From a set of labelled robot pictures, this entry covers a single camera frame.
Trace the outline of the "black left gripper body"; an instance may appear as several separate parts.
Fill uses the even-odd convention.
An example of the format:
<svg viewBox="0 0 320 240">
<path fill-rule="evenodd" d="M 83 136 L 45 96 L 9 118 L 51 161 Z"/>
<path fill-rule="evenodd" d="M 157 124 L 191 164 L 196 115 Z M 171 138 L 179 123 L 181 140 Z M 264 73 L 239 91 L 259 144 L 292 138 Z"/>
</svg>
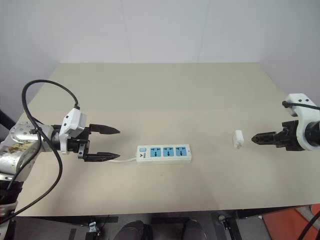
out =
<svg viewBox="0 0 320 240">
<path fill-rule="evenodd" d="M 85 127 L 78 136 L 69 138 L 67 140 L 67 150 L 76 153 L 79 159 L 86 161 L 90 147 L 90 134 L 90 128 Z"/>
</svg>

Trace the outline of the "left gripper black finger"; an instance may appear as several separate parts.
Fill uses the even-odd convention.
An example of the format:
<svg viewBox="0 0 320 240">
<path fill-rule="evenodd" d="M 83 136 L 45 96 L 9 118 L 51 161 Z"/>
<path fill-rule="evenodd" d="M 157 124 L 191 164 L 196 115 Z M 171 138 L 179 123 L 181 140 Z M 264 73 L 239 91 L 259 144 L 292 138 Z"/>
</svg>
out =
<svg viewBox="0 0 320 240">
<path fill-rule="evenodd" d="M 87 153 L 83 156 L 84 162 L 106 162 L 120 157 L 119 154 L 110 152 Z"/>
<path fill-rule="evenodd" d="M 113 134 L 120 134 L 121 132 L 110 126 L 101 125 L 101 124 L 90 124 L 89 125 L 90 132 L 96 132 L 102 135 L 113 135 Z"/>
</svg>

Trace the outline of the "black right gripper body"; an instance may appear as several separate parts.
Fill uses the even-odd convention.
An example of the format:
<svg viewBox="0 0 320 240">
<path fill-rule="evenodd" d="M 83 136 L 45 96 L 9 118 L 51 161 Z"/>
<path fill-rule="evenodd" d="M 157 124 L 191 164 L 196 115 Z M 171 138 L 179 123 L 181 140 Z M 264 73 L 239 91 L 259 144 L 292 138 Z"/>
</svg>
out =
<svg viewBox="0 0 320 240">
<path fill-rule="evenodd" d="M 304 151 L 297 138 L 298 124 L 298 120 L 283 122 L 282 130 L 274 134 L 273 144 L 277 148 L 285 148 L 287 151 Z"/>
</svg>

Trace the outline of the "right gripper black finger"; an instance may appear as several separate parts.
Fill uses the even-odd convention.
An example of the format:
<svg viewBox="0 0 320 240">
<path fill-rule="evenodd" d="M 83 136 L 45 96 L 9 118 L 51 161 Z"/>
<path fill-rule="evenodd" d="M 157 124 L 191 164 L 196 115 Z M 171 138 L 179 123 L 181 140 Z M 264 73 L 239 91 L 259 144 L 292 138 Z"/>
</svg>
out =
<svg viewBox="0 0 320 240">
<path fill-rule="evenodd" d="M 271 132 L 262 132 L 255 134 L 251 139 L 252 140 L 274 140 L 278 135 L 281 135 L 283 131 L 271 131 Z"/>
<path fill-rule="evenodd" d="M 277 145 L 277 142 L 273 137 L 252 137 L 251 141 L 257 145 Z"/>
</svg>

